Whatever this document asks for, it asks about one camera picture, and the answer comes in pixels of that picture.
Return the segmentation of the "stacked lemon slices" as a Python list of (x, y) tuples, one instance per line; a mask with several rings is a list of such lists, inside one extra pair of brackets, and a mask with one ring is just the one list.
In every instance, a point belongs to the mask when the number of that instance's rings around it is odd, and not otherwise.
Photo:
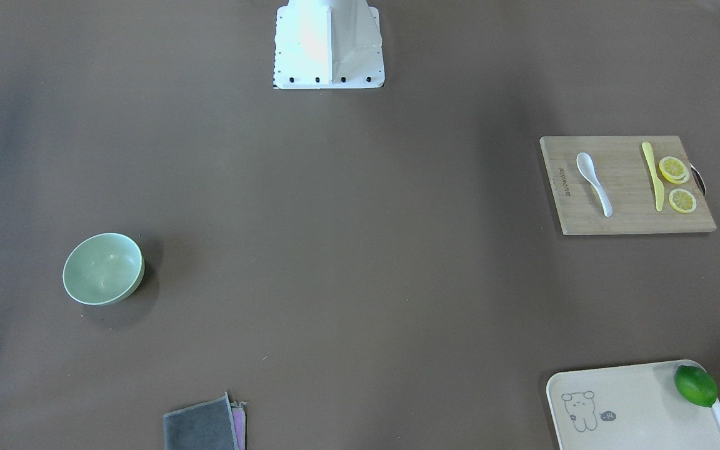
[(667, 181), (675, 185), (687, 183), (691, 177), (688, 167), (677, 157), (663, 157), (658, 163), (658, 169)]

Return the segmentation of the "white ceramic spoon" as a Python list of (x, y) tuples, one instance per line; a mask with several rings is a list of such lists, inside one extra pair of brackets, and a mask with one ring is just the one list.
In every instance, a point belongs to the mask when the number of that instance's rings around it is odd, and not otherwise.
[(602, 205), (602, 212), (604, 216), (607, 218), (611, 217), (613, 214), (613, 206), (608, 194), (606, 194), (606, 191), (603, 188), (602, 183), (598, 179), (591, 155), (586, 152), (580, 152), (576, 156), (576, 163), (578, 171), (582, 174), (582, 177), (591, 185), (597, 194)]

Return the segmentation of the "yellow plastic knife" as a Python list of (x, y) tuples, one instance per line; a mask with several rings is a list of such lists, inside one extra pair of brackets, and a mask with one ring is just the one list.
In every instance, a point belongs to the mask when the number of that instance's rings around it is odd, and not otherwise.
[(652, 182), (652, 191), (654, 191), (655, 209), (660, 213), (665, 205), (665, 187), (658, 177), (657, 164), (654, 156), (654, 149), (650, 142), (642, 142), (642, 153), (649, 170), (649, 176)]

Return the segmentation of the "green bowl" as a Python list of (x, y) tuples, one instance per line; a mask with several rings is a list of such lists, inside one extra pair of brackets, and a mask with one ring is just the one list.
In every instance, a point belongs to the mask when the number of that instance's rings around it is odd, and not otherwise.
[(66, 259), (62, 282), (66, 293), (88, 306), (117, 304), (143, 281), (145, 262), (137, 242), (114, 232), (80, 242)]

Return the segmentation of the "green lime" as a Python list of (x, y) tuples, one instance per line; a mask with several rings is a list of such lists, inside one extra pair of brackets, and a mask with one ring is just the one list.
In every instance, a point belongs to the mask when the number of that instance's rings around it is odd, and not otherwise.
[(714, 379), (701, 367), (680, 365), (674, 374), (677, 392), (691, 404), (712, 408), (718, 400)]

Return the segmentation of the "grey folded cloth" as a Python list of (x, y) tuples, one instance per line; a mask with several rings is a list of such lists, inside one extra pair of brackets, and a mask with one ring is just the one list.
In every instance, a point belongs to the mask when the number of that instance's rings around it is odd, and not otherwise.
[(227, 392), (163, 416), (166, 449), (246, 449), (246, 402)]

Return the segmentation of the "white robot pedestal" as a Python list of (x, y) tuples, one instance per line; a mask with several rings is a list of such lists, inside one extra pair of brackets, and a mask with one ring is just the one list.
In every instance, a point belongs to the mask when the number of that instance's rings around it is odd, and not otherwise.
[(276, 11), (275, 89), (372, 89), (386, 80), (379, 11), (366, 1), (289, 1)]

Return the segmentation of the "bamboo cutting board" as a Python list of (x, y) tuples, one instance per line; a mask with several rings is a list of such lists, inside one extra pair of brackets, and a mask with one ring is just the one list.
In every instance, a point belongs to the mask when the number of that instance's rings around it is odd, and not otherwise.
[[(545, 136), (540, 145), (552, 198), (564, 234), (711, 233), (717, 226), (701, 189), (693, 179), (680, 185), (697, 200), (691, 213), (675, 211), (668, 203), (677, 188), (663, 179), (664, 207), (658, 211), (651, 171), (642, 145), (648, 142), (654, 160), (675, 157), (689, 166), (678, 136)], [(591, 183), (578, 171), (577, 156), (591, 156), (594, 170), (611, 200), (612, 214), (604, 214)]]

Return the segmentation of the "lemon slice single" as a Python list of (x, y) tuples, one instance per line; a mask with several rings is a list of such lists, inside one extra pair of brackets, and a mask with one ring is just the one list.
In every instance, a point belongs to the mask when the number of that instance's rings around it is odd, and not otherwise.
[(683, 188), (676, 188), (669, 192), (668, 201), (669, 205), (677, 213), (689, 214), (695, 211), (698, 206), (695, 195)]

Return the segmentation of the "cream rabbit tray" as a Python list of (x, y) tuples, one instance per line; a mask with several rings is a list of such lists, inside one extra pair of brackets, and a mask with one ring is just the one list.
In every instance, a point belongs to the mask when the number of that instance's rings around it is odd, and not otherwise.
[(546, 397), (561, 449), (720, 449), (720, 402), (697, 406), (677, 390), (689, 359), (549, 378)]

